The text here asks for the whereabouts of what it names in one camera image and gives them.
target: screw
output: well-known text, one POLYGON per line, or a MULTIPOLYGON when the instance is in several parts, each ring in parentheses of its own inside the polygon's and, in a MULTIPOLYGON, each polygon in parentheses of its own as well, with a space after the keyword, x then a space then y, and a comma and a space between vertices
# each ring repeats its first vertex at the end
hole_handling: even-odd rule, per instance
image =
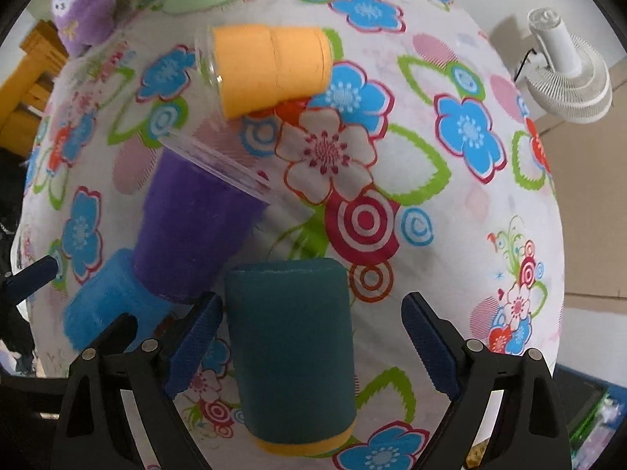
POLYGON ((93 348, 87 348, 82 353, 82 357, 83 357, 84 360, 91 360, 95 356, 96 356, 96 350, 94 350, 93 348))
POLYGON ((542 360, 543 359, 542 352, 540 350, 537 350, 536 348, 531 348, 529 350, 529 357, 531 357, 534 360, 542 360))
POLYGON ((466 346, 468 347, 468 350, 474 351, 475 353, 479 353, 484 349, 484 344, 478 339, 469 339, 466 341, 466 346))
POLYGON ((142 350, 150 353, 155 351, 158 346, 159 342, 156 339, 146 339, 146 341, 142 343, 142 350))

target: purple foam cup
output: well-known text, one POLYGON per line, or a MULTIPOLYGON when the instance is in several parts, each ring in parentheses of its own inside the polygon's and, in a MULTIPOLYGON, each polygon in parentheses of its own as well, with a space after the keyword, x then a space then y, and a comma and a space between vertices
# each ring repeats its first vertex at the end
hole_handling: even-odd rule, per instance
POLYGON ((143 207, 133 270, 153 295, 189 303, 210 291, 267 203, 165 149, 143 207))

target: orange foam cylinder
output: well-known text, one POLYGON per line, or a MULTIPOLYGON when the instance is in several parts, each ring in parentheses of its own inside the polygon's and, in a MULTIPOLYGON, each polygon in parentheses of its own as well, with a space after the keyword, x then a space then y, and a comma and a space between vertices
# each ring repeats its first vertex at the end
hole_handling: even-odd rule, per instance
POLYGON ((213 39, 227 118, 311 97, 331 79, 331 47, 319 28, 223 26, 213 39))

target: plush toy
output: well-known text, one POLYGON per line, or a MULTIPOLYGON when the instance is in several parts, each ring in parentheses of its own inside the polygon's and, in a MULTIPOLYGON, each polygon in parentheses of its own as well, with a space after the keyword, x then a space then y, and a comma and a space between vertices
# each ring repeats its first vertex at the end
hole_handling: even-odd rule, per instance
POLYGON ((111 36, 114 11, 115 0, 52 0, 54 24, 71 57, 111 36))

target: power cord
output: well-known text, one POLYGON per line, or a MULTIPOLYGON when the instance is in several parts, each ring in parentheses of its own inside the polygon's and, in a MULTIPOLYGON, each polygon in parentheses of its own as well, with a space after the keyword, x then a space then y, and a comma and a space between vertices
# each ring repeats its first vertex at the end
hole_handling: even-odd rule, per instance
POLYGON ((516 81, 518 81, 518 78, 520 77, 520 74, 522 73, 522 69, 525 68, 525 64, 527 63, 527 60, 529 60, 529 55, 531 55, 532 53, 533 54, 538 54, 538 52, 533 47, 529 51, 527 51, 527 54, 525 55, 525 58, 523 58, 522 62, 520 63, 520 67, 518 68, 518 72, 513 77, 513 82, 514 83, 516 83, 516 81))

